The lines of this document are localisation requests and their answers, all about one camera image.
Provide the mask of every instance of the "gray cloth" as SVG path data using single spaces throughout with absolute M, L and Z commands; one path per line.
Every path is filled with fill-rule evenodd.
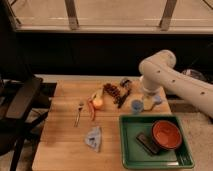
M 85 143 L 93 148 L 96 152 L 100 151 L 101 145 L 101 127 L 93 127 L 85 137 Z

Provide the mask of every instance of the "black chair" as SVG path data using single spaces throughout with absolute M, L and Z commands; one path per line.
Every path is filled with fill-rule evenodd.
M 0 1 L 0 155 L 14 150 L 10 171 L 16 170 L 25 139 L 40 138 L 31 130 L 47 117 L 48 112 L 31 123 L 26 120 L 35 104 L 49 109 L 50 101 L 41 92 L 41 85 L 42 79 L 33 75 L 22 58 L 16 34 Z

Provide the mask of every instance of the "floor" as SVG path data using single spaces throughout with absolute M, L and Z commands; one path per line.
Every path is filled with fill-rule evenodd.
M 75 8 L 81 28 L 156 27 L 164 12 L 166 0 L 77 0 Z M 65 0 L 18 0 L 12 9 L 22 28 L 52 26 L 69 29 Z M 178 0 L 171 26 L 212 27 L 213 10 L 203 0 Z
M 211 171 L 213 168 L 213 124 L 209 118 L 184 100 L 168 99 L 172 113 L 181 120 L 186 139 L 191 149 L 195 167 L 193 171 Z M 29 119 L 36 116 L 32 112 Z M 35 131 L 40 133 L 41 124 Z M 36 151 L 36 143 L 25 142 L 17 171 L 30 171 Z M 8 171 L 13 152 L 0 157 L 0 171 Z

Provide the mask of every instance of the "carrot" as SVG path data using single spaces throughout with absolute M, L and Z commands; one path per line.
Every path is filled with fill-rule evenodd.
M 90 98 L 87 100 L 87 105 L 89 107 L 91 119 L 92 119 L 92 121 L 94 121 L 95 120 L 95 108 L 94 108 L 94 106 L 92 104 L 92 100 Z

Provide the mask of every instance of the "black wall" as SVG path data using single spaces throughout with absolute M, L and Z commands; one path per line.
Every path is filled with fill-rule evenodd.
M 17 33 L 36 73 L 139 75 L 139 62 L 162 49 L 177 56 L 176 69 L 213 74 L 213 35 Z

